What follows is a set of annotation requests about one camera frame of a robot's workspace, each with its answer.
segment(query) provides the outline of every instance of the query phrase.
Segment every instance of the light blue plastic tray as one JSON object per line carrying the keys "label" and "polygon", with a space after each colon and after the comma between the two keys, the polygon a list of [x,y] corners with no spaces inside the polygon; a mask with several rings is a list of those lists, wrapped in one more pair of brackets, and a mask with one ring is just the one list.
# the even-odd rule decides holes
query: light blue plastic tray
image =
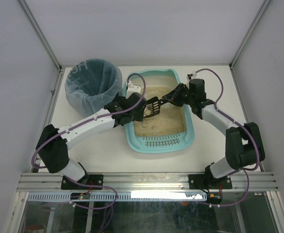
{"label": "light blue plastic tray", "polygon": [[[174,89],[180,79],[177,72],[173,69],[155,69],[144,70],[138,72],[146,80],[147,86],[168,86]],[[141,79],[138,76],[133,76],[131,81],[134,85],[143,86]],[[126,96],[126,87],[124,86],[124,94]],[[125,125],[127,141],[130,147],[140,153],[166,153],[176,150],[182,150],[190,146],[195,137],[194,126],[192,124],[190,111],[187,105],[183,107],[184,120],[186,130],[181,133],[158,136],[158,137],[140,137],[134,133],[133,122]]]}

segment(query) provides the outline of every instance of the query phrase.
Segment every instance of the glass panel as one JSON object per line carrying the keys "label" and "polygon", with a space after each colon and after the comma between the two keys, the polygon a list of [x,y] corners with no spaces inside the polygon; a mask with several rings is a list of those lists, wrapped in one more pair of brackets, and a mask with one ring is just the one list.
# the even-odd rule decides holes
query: glass panel
{"label": "glass panel", "polygon": [[[224,193],[234,202],[242,193]],[[108,202],[79,202],[104,207]],[[249,193],[237,206],[209,208],[197,202],[116,202],[87,210],[69,203],[29,201],[20,233],[276,233],[264,195]]]}

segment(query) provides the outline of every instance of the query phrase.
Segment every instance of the gray wall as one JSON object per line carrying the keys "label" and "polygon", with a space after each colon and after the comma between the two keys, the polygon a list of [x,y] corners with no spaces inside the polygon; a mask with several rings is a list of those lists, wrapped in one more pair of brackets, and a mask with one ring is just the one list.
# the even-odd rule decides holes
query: gray wall
{"label": "gray wall", "polygon": [[284,199],[284,0],[275,0],[236,66],[249,120],[261,129],[265,165]]}
{"label": "gray wall", "polygon": [[27,0],[62,65],[228,64],[263,0]]}
{"label": "gray wall", "polygon": [[0,0],[0,232],[30,157],[56,70],[16,0]]}

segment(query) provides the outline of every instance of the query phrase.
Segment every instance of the trash bin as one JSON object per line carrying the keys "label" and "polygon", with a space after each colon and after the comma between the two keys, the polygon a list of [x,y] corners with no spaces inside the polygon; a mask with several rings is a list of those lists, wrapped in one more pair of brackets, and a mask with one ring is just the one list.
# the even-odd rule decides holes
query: trash bin
{"label": "trash bin", "polygon": [[65,81],[66,99],[82,117],[96,113],[121,94],[121,71],[102,59],[79,63],[71,69]]}

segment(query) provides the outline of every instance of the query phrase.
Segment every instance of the black slotted scoop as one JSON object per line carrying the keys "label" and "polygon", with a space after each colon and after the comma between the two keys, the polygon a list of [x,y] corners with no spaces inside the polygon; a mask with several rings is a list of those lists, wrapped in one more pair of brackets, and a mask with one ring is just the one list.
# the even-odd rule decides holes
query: black slotted scoop
{"label": "black slotted scoop", "polygon": [[158,115],[160,113],[160,107],[167,102],[168,101],[166,100],[158,99],[157,96],[149,99],[146,102],[147,110],[144,112],[143,118],[149,118]]}

